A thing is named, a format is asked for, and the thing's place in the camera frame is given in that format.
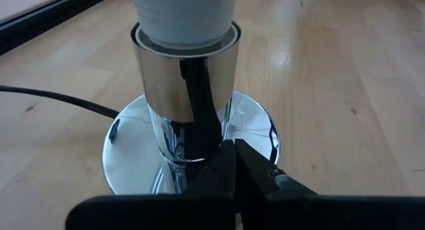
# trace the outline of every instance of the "lamp base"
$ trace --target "lamp base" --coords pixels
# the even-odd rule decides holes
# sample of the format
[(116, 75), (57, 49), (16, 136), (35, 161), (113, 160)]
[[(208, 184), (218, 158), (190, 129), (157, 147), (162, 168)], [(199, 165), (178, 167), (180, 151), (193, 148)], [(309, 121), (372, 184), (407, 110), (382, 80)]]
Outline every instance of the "lamp base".
[[(236, 138), (279, 164), (280, 138), (272, 118), (257, 101), (234, 90), (226, 139)], [(161, 158), (143, 94), (120, 112), (106, 134), (102, 167), (110, 189), (116, 195), (168, 193)]]

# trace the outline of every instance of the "wooden floor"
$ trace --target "wooden floor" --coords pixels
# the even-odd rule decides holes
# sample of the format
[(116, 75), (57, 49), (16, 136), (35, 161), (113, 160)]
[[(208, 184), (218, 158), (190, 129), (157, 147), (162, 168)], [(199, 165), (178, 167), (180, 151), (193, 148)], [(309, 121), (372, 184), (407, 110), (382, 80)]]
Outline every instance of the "wooden floor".
[[(425, 195), (425, 0), (238, 0), (237, 89), (282, 138), (281, 167), (319, 193)], [(130, 0), (106, 0), (0, 57), (0, 84), (122, 109), (143, 92)], [(110, 194), (107, 117), (0, 94), (0, 229), (61, 229)]]

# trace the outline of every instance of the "black plastic object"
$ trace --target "black plastic object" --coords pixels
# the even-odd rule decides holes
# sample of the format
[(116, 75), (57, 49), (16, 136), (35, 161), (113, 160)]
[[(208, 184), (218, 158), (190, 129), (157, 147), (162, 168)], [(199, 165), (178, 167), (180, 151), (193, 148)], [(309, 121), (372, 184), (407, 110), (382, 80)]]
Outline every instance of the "black plastic object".
[(77, 205), (66, 230), (425, 229), (423, 197), (317, 195), (244, 140), (223, 142), (179, 195), (108, 196)]

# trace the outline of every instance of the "black cable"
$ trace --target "black cable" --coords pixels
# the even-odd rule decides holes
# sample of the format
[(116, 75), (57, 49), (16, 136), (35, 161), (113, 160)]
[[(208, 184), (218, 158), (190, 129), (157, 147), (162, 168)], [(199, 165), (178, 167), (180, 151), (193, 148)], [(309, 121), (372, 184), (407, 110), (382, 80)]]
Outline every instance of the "black cable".
[(83, 100), (80, 98), (75, 98), (72, 96), (67, 96), (65, 94), (59, 94), (55, 92), (45, 91), (45, 90), (35, 90), (30, 88), (20, 88), (20, 87), (13, 87), (13, 86), (3, 86), (0, 85), (0, 92), (13, 92), (13, 93), (21, 93), (21, 94), (30, 94), (34, 96), (41, 96), (45, 98), (51, 98), (54, 100), (59, 100), (62, 102), (66, 102), (69, 104), (73, 104), (76, 106), (79, 106), (81, 108), (85, 108), (87, 110), (91, 110), (93, 112), (96, 112), (98, 114), (115, 118), (119, 112), (116, 110), (112, 110), (110, 108), (107, 108), (105, 106), (101, 106), (99, 104), (95, 104), (93, 102)]

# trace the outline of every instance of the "black baseboard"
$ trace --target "black baseboard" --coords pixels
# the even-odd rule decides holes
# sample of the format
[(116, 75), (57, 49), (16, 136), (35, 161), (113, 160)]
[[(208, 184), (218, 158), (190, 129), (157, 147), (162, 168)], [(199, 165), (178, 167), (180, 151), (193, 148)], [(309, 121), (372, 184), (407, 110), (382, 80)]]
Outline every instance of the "black baseboard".
[(0, 24), (0, 55), (103, 0), (55, 0)]

